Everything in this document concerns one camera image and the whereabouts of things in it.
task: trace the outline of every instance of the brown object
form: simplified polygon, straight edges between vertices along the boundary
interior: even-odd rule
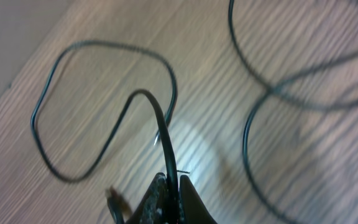
[[[227,7],[228,1],[204,0],[75,1],[0,99],[0,223],[112,223],[104,189],[114,186],[136,208],[164,170],[161,146],[152,146],[155,118],[140,98],[90,179],[64,184],[44,166],[31,112],[55,57],[81,39],[136,44],[167,58],[178,80],[170,127],[178,169],[191,172],[218,223],[274,222],[242,165],[243,125],[263,88],[232,47]],[[272,82],[358,49],[358,6],[342,1],[238,1],[234,25],[244,53]],[[170,100],[158,62],[119,50],[78,51],[56,75],[39,131],[65,174],[82,173],[94,160],[132,90],[149,89],[163,108]],[[358,59],[289,90],[325,103],[355,98]],[[252,125],[250,159],[262,190],[289,215],[358,223],[358,108],[324,114],[272,98]]]

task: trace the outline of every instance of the wood grain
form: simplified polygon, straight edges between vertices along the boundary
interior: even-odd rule
[[[136,99],[94,175],[55,179],[30,132],[30,115],[59,52],[76,40],[105,39],[162,54],[178,80],[170,133],[178,168],[219,223],[276,223],[248,184],[242,129],[264,92],[230,41],[228,1],[77,0],[0,99],[0,223],[113,223],[104,189],[132,208],[164,171],[149,104]],[[344,1],[237,0],[234,25],[244,53],[276,83],[289,73],[358,49],[358,6]],[[62,172],[94,160],[126,97],[149,89],[166,108],[171,88],[156,61],[89,48],[67,57],[39,116],[39,131]],[[322,103],[358,97],[358,59],[306,78],[288,91]],[[255,118],[250,159],[262,190],[306,223],[358,223],[358,108],[305,111],[276,98]]]

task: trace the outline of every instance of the wooden floor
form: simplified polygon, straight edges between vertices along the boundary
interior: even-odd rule
[[[228,1],[77,0],[0,99],[0,223],[113,223],[104,190],[135,208],[165,170],[151,107],[136,99],[94,175],[67,185],[43,164],[30,116],[56,56],[76,40],[105,39],[162,54],[178,80],[170,133],[178,169],[190,171],[219,223],[276,223],[242,165],[246,117],[264,89],[232,46]],[[358,6],[345,1],[237,0],[234,25],[244,53],[272,83],[358,49]],[[78,175],[94,160],[136,88],[167,108],[169,78],[156,61],[89,48],[58,69],[39,116],[52,161]],[[306,78],[289,91],[322,103],[358,97],[358,59]],[[358,108],[305,111],[276,98],[255,118],[250,159],[262,190],[304,223],[358,223]]]

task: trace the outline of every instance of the thin black wire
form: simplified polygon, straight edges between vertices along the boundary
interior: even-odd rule
[[[125,115],[125,113],[126,113],[126,111],[128,109],[129,103],[131,103],[131,100],[132,100],[131,96],[133,96],[134,93],[137,93],[136,91],[133,92],[133,94],[128,98],[127,104],[124,107],[124,109],[122,110],[122,112],[120,114],[120,117],[117,120],[117,123],[114,125],[114,127],[113,127],[113,129],[112,129],[112,131],[111,131],[106,143],[104,143],[104,146],[103,146],[101,152],[99,153],[99,155],[97,156],[95,161],[86,170],[86,172],[84,174],[80,175],[79,177],[69,177],[67,175],[62,174],[60,171],[58,171],[55,168],[55,166],[51,163],[50,159],[48,158],[48,155],[45,153],[44,147],[42,146],[42,143],[41,143],[38,131],[37,131],[37,127],[36,127],[37,113],[38,113],[38,110],[39,110],[40,105],[42,103],[42,100],[44,99],[44,97],[45,97],[45,95],[46,95],[46,93],[48,91],[50,82],[52,81],[53,74],[55,73],[55,71],[56,71],[56,69],[58,67],[58,64],[62,60],[62,58],[68,52],[70,52],[71,50],[76,50],[76,49],[80,49],[82,47],[89,47],[89,46],[102,46],[102,47],[109,47],[109,48],[114,48],[114,49],[121,49],[121,50],[130,51],[130,52],[140,53],[140,54],[147,55],[149,57],[152,57],[152,58],[158,60],[159,62],[161,62],[165,66],[165,68],[169,72],[171,83],[172,83],[172,97],[171,97],[171,102],[170,102],[170,105],[168,107],[168,110],[165,113],[165,120],[164,120],[164,116],[162,115],[162,119],[163,119],[164,123],[166,123],[167,126],[169,126],[169,124],[171,122],[173,110],[175,108],[175,104],[176,104],[177,96],[178,96],[177,82],[176,82],[175,74],[173,72],[172,67],[170,66],[170,64],[168,63],[167,60],[165,60],[161,55],[159,55],[159,54],[157,54],[157,53],[155,53],[153,51],[143,49],[141,47],[137,47],[137,46],[133,46],[133,45],[120,44],[120,43],[108,42],[108,41],[103,41],[103,40],[84,40],[84,41],[80,41],[80,42],[76,42],[74,44],[71,44],[69,47],[67,47],[58,56],[58,58],[56,59],[54,65],[53,65],[53,67],[52,67],[52,69],[51,69],[51,71],[49,73],[49,76],[48,76],[47,81],[45,83],[44,90],[42,91],[41,96],[40,96],[40,98],[39,98],[39,100],[38,100],[38,102],[37,102],[37,104],[36,104],[36,106],[34,108],[34,111],[33,111],[32,116],[31,116],[31,122],[30,122],[31,131],[32,131],[35,143],[37,144],[38,150],[39,150],[39,152],[40,152],[40,154],[42,156],[42,159],[44,160],[45,164],[47,165],[48,169],[51,171],[51,173],[56,178],[58,178],[59,180],[61,180],[63,182],[67,182],[67,183],[80,182],[82,180],[85,180],[87,177],[89,177],[92,174],[92,172],[95,170],[95,168],[99,164],[101,158],[103,157],[103,154],[106,152],[111,140],[115,136],[115,134],[116,134],[116,132],[118,130],[118,127],[119,127],[119,125],[120,125],[122,119],[124,118],[124,115]],[[147,98],[150,100],[150,102],[152,103],[152,106],[154,107],[154,110],[157,110],[160,107],[156,100],[155,101],[152,100],[154,98],[153,96],[150,99],[150,96],[148,96],[148,93],[145,93],[145,92],[142,92],[142,93],[145,94],[147,96]],[[161,131],[162,131],[160,129],[160,126],[158,126],[158,127],[159,127],[159,129],[158,129],[158,132],[156,134],[156,140],[159,139],[159,137],[161,135]],[[168,141],[169,141],[169,144],[170,144],[169,135],[167,135],[165,137],[166,137],[166,139],[164,140],[165,142],[162,142],[163,147],[168,145]],[[168,176],[169,177],[176,177],[176,180],[174,180],[175,178],[173,178],[171,180],[173,184],[176,183],[176,184],[174,184],[176,186],[177,182],[178,182],[177,181],[177,173],[176,173],[176,163],[174,165],[175,165],[175,174],[172,174],[172,170],[168,170],[168,164],[167,164],[167,171],[168,171]]]
[[[259,108],[272,95],[277,96],[280,99],[282,99],[292,105],[295,105],[295,106],[303,108],[303,109],[308,109],[308,110],[335,111],[335,110],[351,109],[351,108],[358,106],[358,99],[344,102],[344,103],[333,103],[331,105],[324,105],[321,103],[306,102],[305,100],[302,100],[300,98],[297,98],[293,95],[290,95],[290,94],[282,91],[284,86],[291,85],[292,83],[296,82],[297,80],[300,80],[302,78],[309,77],[312,75],[316,75],[317,72],[321,72],[323,70],[337,67],[337,66],[340,66],[350,60],[354,60],[355,58],[358,57],[358,50],[351,54],[348,54],[348,55],[345,55],[345,56],[342,56],[339,58],[331,59],[327,62],[323,62],[318,65],[313,65],[308,68],[304,68],[304,69],[300,70],[299,72],[295,72],[295,73],[289,75],[288,76],[289,78],[286,78],[286,79],[280,81],[277,85],[272,85],[263,77],[263,75],[260,72],[258,72],[252,66],[252,64],[249,62],[249,60],[242,53],[242,51],[239,47],[239,44],[237,42],[236,33],[234,32],[233,19],[232,19],[233,7],[234,7],[234,0],[230,0],[228,22],[229,22],[229,30],[230,30],[230,35],[231,35],[231,39],[232,39],[234,48],[235,48],[238,56],[240,56],[240,59],[244,65],[244,67],[246,68],[246,70],[249,72],[249,74],[251,76],[253,76],[266,89],[266,93],[255,102],[254,107],[251,109],[251,111],[248,115],[248,118],[247,118],[245,128],[244,128],[244,135],[243,135],[243,140],[242,140],[242,154],[243,154],[243,163],[244,163],[244,168],[246,170],[247,178],[251,184],[252,190],[256,193],[259,200],[263,203],[263,205],[265,205],[267,210],[272,212],[279,220],[281,220],[285,223],[291,223],[291,224],[300,223],[299,221],[295,220],[294,218],[289,217],[285,212],[281,211],[272,202],[270,202],[270,200],[262,192],[259,185],[256,183],[256,181],[254,179],[254,175],[251,171],[249,157],[248,157],[248,138],[249,138],[249,131],[250,131],[252,121],[254,120],[254,117],[255,117],[256,113],[258,112]]]

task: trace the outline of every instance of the gray surface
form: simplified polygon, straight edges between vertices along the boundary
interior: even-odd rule
[[[73,0],[0,0],[0,97]]]

